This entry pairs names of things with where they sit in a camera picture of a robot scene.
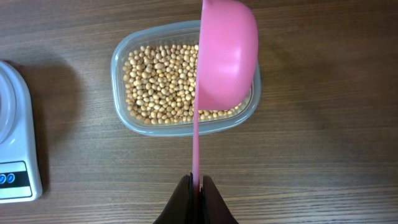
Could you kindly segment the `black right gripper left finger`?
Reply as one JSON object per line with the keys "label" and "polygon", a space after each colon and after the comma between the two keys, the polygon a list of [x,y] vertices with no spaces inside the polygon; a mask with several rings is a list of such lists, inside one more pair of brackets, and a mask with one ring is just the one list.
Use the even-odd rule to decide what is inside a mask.
{"label": "black right gripper left finger", "polygon": [[180,179],[172,196],[154,224],[191,224],[192,219],[192,175],[185,175]]}

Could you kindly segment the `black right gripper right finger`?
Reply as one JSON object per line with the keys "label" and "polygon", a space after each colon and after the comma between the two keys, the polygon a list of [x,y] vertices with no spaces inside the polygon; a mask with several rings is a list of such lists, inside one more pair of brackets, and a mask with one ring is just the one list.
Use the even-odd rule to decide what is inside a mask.
{"label": "black right gripper right finger", "polygon": [[202,224],[238,224],[208,175],[203,177],[199,209],[199,221]]}

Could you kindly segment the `pink measuring scoop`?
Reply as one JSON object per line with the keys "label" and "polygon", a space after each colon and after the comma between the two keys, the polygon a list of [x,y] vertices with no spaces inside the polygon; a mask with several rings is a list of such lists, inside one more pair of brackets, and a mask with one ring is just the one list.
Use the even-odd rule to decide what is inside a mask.
{"label": "pink measuring scoop", "polygon": [[200,110],[228,110],[247,95],[257,64],[259,34],[250,8],[240,1],[204,0],[193,115],[193,189],[200,188]]}

